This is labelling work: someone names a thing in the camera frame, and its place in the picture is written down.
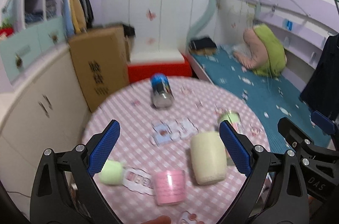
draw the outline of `hand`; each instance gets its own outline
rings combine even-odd
[[[171,224],[171,219],[168,216],[159,216],[157,219],[146,221],[142,224]]]

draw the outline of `pink checkered tablecloth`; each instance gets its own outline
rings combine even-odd
[[[252,110],[230,92],[196,79],[168,79],[175,97],[170,109],[154,109],[150,101],[150,80],[137,82],[101,104],[92,115],[82,142],[87,143],[93,134],[102,132],[110,120],[117,120],[121,126],[120,138],[109,159],[122,162],[126,170],[141,175],[144,181],[159,171],[185,170],[185,202],[158,206],[151,185],[142,190],[134,187],[134,184],[106,186],[100,183],[97,174],[94,180],[123,223],[139,224],[167,215],[172,223],[215,224],[238,194],[245,175],[240,174],[234,166],[228,166],[224,181],[211,186],[196,185],[189,162],[190,136],[216,130],[220,112],[227,109],[240,114],[245,134],[254,145],[260,144],[270,151],[267,136]],[[177,133],[175,141],[156,145],[152,136],[156,134],[159,124],[165,124],[173,134]]]

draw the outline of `blue label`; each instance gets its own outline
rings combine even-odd
[[[293,27],[293,22],[290,20],[284,20],[284,27],[285,29],[287,29],[288,31],[292,31],[292,27]]]

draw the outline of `blue gripper pad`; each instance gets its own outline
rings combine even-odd
[[[96,173],[101,172],[102,167],[104,166],[119,136],[120,124],[115,121],[89,156],[89,166],[87,171],[91,177],[93,177]]]
[[[328,135],[336,133],[335,124],[318,111],[312,112],[311,121]]]
[[[220,124],[219,135],[238,171],[249,177],[252,172],[250,155],[225,122]]]

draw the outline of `cabinet handle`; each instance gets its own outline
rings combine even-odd
[[[18,54],[15,55],[15,65],[17,68],[22,67],[22,58]]]
[[[52,109],[53,110],[53,107],[52,107],[52,104],[50,103],[50,100],[48,99],[48,97],[46,96],[46,95],[42,95],[44,98],[45,98],[45,100],[48,102],[48,107],[50,108],[50,109]]]
[[[44,105],[43,105],[41,102],[39,102],[39,105],[42,107],[42,109],[43,109],[43,111],[45,112],[46,116],[49,118],[50,115],[48,114],[48,111],[46,110],[46,108],[44,107]]]
[[[57,35],[49,35],[52,39],[53,43],[56,44],[58,42],[58,36]]]

